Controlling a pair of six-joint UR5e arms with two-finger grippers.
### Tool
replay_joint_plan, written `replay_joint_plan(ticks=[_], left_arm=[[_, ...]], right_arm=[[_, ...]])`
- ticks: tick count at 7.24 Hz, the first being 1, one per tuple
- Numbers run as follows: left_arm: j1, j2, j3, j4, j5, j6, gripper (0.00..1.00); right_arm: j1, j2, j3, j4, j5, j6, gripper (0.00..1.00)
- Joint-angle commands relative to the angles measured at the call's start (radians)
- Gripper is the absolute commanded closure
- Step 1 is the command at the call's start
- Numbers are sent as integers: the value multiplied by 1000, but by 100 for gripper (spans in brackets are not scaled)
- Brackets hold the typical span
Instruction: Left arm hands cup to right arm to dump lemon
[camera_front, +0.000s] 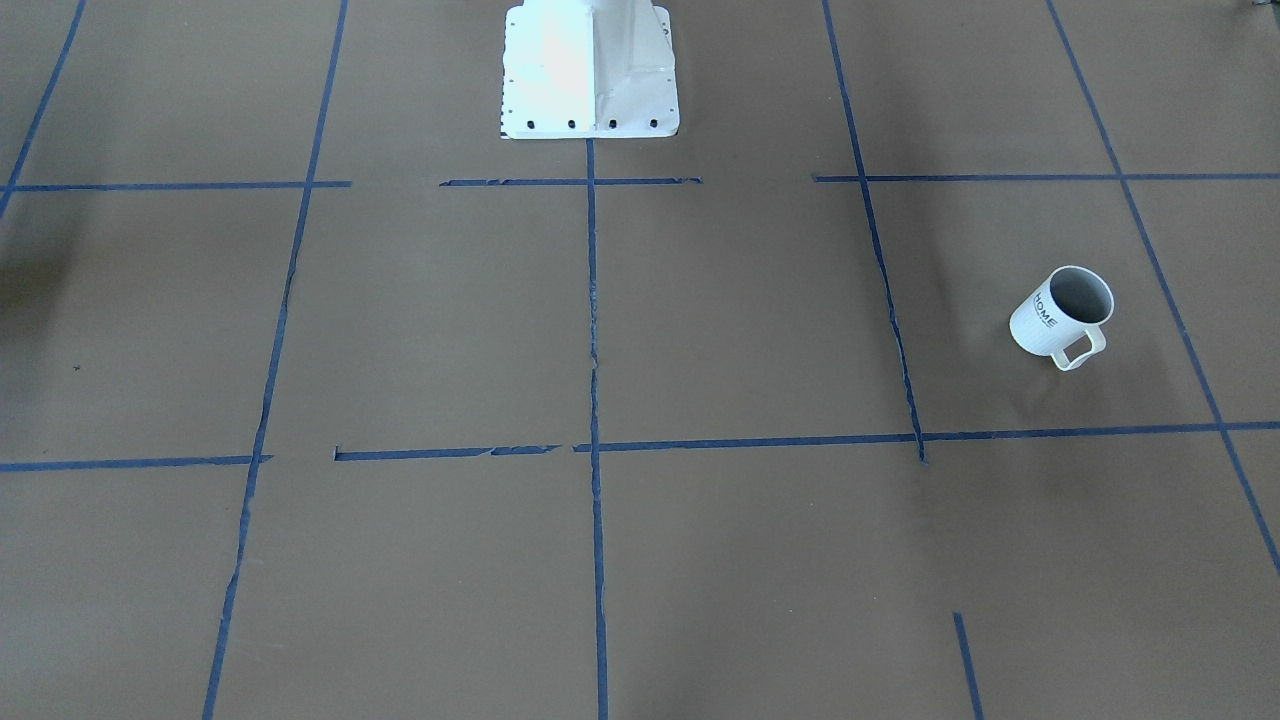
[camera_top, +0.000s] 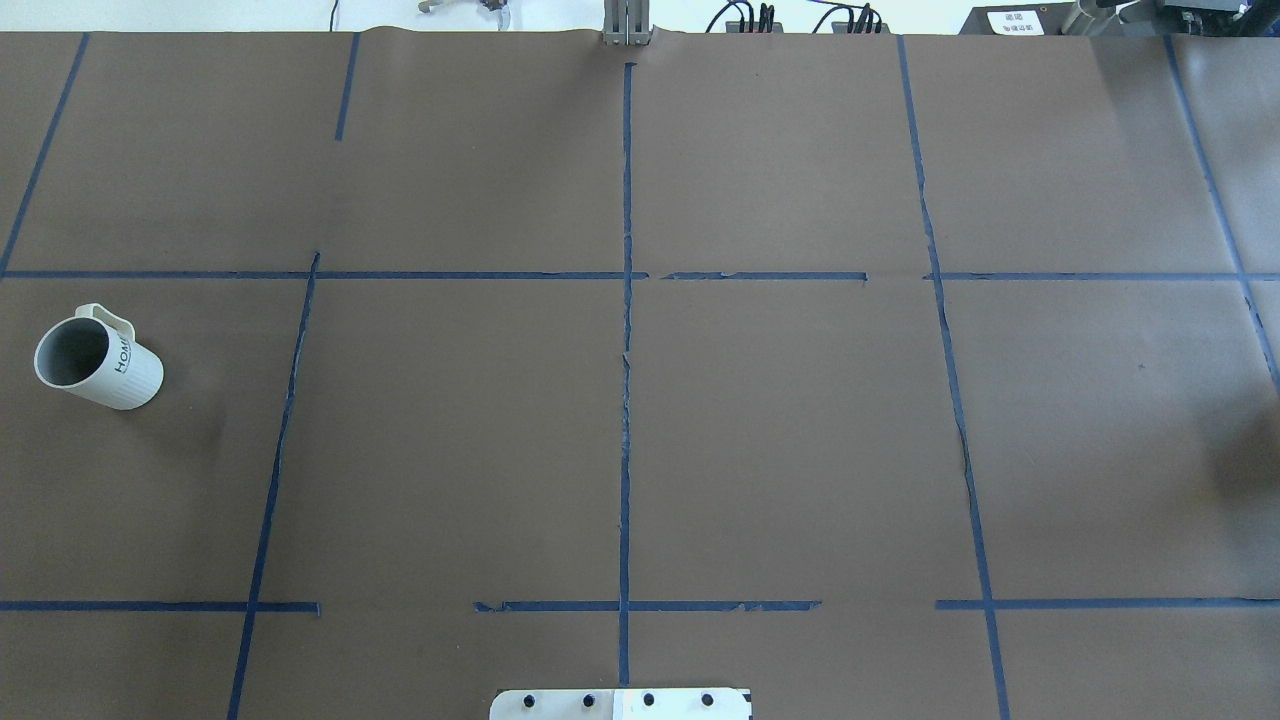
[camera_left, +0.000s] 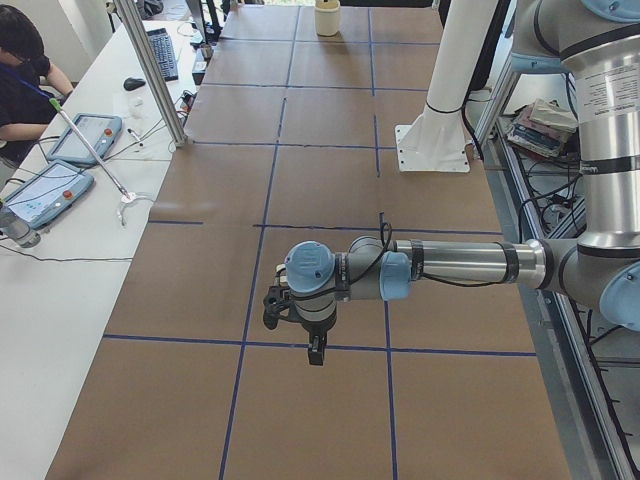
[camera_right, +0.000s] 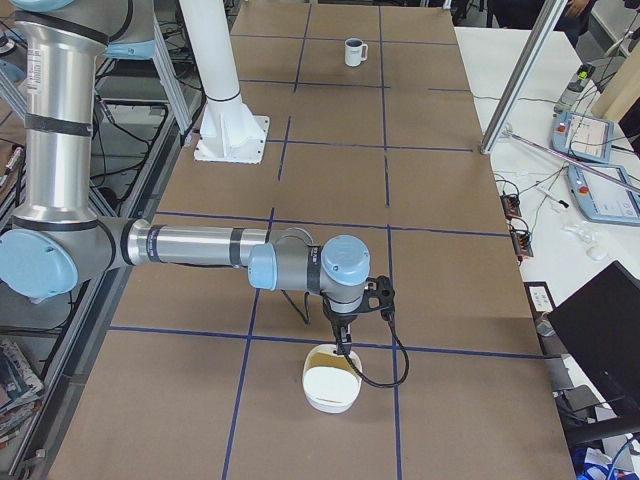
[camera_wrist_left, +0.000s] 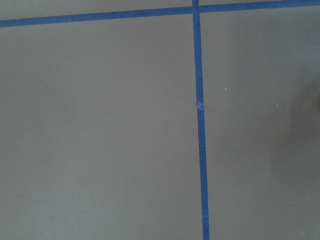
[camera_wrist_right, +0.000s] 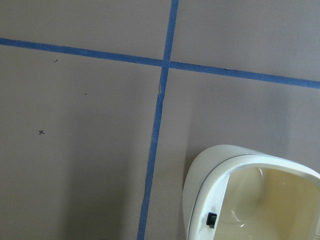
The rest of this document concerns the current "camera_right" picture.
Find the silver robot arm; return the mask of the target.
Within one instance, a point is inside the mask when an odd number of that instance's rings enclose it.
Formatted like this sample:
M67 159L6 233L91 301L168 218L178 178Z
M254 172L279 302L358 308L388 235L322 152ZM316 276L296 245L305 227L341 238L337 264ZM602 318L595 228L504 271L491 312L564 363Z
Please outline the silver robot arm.
M366 306L367 246L341 235L319 245L303 231L153 225L100 217L89 207L94 78L100 55L151 57L150 1L19 1L27 53L26 193L1 238L1 278L45 299L126 265L147 262L244 268L263 290L318 295L336 351Z

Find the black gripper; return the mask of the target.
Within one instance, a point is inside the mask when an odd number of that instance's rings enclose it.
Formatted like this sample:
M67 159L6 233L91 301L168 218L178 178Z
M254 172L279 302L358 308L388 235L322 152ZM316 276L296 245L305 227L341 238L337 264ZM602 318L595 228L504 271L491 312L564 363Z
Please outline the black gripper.
M338 356L345 356L351 352L352 338L349 325L357 318L360 304L360 298L341 303L328 295L322 296L323 313L334 330L335 354Z

